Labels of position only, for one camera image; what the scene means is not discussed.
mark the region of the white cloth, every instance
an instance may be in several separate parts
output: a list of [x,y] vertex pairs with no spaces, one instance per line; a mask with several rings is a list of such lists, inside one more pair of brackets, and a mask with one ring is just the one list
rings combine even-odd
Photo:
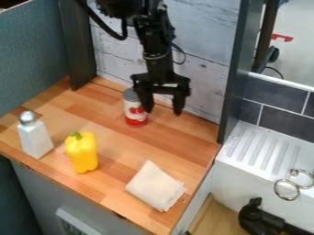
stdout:
[[186,191],[153,162],[147,161],[127,184],[126,190],[160,211],[167,211]]

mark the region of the pepper stem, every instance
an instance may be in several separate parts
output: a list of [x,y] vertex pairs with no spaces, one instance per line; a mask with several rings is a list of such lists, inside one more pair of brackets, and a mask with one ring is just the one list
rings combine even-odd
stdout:
[[76,137],[77,140],[80,140],[82,138],[82,135],[79,132],[71,132],[70,136]]

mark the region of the gray tile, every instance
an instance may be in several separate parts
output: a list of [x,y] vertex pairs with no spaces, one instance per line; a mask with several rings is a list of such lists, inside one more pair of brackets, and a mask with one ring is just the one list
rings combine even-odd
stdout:
[[251,101],[242,100],[239,119],[256,125],[261,105]]
[[286,85],[248,78],[244,98],[301,113],[307,94]]
[[304,111],[305,115],[314,117],[314,93],[310,93],[308,103]]
[[264,106],[260,126],[314,142],[314,119]]

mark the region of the black robotic arm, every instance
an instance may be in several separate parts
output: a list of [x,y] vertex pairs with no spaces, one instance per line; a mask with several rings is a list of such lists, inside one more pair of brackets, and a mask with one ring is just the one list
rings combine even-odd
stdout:
[[121,19],[121,34],[112,30],[88,6],[85,0],[75,0],[88,15],[111,37],[123,40],[128,37],[127,19],[132,22],[143,46],[147,73],[133,74],[133,89],[146,112],[154,106],[153,94],[172,95],[174,113],[179,116],[190,96],[190,79],[174,72],[172,46],[174,27],[167,6],[162,0],[96,0],[101,13]]

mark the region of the red can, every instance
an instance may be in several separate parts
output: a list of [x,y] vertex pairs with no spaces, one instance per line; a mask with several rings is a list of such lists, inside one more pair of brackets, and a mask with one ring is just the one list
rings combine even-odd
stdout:
[[140,104],[138,95],[129,88],[123,92],[123,105],[126,122],[131,127],[141,127],[147,124],[148,114]]

